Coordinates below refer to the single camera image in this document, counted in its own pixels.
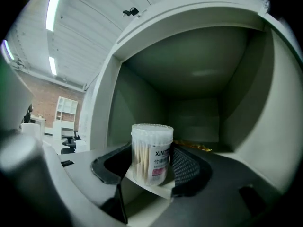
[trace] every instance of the brick wall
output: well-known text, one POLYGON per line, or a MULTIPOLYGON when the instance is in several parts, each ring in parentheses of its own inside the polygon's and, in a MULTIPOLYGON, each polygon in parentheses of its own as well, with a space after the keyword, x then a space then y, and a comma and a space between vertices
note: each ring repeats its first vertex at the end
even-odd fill
MULTIPOLYGON (((46 127, 53 127, 59 96, 78 101, 75 119, 75 130, 78 130, 79 114, 82 108, 84 93, 35 78, 21 71, 17 71, 17 73, 35 96, 32 102, 34 107, 32 115, 38 116, 39 113, 42 114, 42 117, 46 119, 46 127)), ((73 121, 73 116, 72 114, 63 113, 62 119, 66 121, 73 121)))

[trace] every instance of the white desk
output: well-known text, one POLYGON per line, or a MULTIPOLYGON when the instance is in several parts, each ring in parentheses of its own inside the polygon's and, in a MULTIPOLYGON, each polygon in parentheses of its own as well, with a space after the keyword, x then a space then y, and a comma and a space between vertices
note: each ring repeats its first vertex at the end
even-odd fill
POLYGON ((41 135, 44 136, 44 128, 45 128, 45 119, 39 118, 34 115, 30 115, 31 123, 39 124, 41 129, 41 135))

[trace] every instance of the plastic lid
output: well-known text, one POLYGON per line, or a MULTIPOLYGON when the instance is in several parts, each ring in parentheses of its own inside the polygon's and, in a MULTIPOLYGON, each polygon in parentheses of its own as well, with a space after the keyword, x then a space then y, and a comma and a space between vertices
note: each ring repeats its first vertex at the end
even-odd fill
POLYGON ((174 129, 161 124, 140 123, 132 126, 132 137, 146 144, 161 146, 172 142, 174 129))

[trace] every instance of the product label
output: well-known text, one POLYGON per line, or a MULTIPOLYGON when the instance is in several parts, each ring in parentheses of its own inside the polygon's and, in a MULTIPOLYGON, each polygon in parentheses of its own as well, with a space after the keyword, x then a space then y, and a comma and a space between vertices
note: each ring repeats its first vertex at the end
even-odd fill
POLYGON ((150 185, 162 183, 166 177, 169 164, 170 144, 160 147, 150 147, 148 179, 150 185))

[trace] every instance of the cotton swab container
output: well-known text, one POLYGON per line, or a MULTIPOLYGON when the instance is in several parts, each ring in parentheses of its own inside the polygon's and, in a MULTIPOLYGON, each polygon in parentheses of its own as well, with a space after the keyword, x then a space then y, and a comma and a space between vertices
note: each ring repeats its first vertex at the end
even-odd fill
POLYGON ((138 183, 156 186, 165 180, 173 132, 172 127, 160 124, 132 126, 132 169, 138 183))

